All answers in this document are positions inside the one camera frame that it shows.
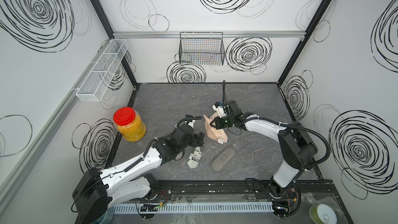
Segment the grey fabric oval eyeglass case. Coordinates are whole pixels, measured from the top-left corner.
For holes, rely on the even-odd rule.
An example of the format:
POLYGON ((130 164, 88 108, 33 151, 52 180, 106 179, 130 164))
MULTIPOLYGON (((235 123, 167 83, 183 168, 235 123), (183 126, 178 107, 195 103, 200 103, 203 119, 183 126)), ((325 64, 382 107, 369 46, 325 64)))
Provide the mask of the grey fabric oval eyeglass case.
POLYGON ((215 172, 222 171, 235 157, 236 150, 232 147, 224 149, 210 164, 210 167, 215 172))

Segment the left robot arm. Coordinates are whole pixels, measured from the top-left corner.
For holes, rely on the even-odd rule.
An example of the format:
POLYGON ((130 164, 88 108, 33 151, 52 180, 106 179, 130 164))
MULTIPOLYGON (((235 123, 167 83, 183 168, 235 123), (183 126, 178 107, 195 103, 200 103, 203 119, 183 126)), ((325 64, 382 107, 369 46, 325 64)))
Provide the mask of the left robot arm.
POLYGON ((157 181, 148 171, 174 161, 187 147, 202 147, 205 134, 181 124, 168 135, 151 140, 145 151, 111 168, 87 170, 72 193, 76 223, 91 224, 113 206, 137 198, 154 197, 157 181))

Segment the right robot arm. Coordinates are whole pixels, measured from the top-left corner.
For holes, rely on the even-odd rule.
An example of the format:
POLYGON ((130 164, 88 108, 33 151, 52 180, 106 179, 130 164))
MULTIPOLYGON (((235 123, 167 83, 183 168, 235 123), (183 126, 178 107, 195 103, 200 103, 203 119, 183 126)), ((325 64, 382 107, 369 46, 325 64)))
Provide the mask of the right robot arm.
POLYGON ((269 180, 268 191, 274 198, 297 180, 308 166, 318 148, 303 126, 294 121, 282 123, 261 117, 253 112, 244 112, 235 101, 216 102, 212 109, 216 116, 210 119, 210 126, 216 130, 238 128, 241 131, 265 137, 268 144, 275 142, 282 157, 279 168, 269 180))

